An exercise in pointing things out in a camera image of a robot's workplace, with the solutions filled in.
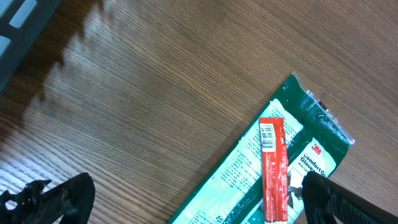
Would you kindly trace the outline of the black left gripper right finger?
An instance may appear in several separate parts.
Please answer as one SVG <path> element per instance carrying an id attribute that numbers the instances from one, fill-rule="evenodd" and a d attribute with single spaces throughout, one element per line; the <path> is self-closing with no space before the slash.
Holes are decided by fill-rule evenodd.
<path id="1" fill-rule="evenodd" d="M 314 171 L 307 173 L 302 186 L 308 224 L 397 223 L 397 216 Z"/>

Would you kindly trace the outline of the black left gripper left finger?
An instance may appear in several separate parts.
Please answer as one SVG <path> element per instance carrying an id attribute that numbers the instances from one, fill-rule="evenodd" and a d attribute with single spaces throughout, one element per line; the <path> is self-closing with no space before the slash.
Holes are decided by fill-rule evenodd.
<path id="1" fill-rule="evenodd" d="M 1 194 L 1 223 L 87 224 L 95 201 L 95 185 L 84 172 L 43 192 L 50 180 L 35 180 L 22 191 Z"/>

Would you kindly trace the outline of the green 3M gloves package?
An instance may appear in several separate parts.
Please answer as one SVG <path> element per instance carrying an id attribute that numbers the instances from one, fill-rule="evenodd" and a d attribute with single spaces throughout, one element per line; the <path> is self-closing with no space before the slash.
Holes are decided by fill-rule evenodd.
<path id="1" fill-rule="evenodd" d="M 293 223 L 304 210 L 304 177 L 329 177 L 353 144 L 291 74 L 169 222 Z"/>

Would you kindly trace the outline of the red snack packet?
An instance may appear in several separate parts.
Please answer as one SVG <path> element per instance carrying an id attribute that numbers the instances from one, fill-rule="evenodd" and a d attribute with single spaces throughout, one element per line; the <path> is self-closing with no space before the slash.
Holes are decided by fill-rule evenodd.
<path id="1" fill-rule="evenodd" d="M 283 118 L 259 119 L 265 223 L 287 223 L 289 165 Z"/>

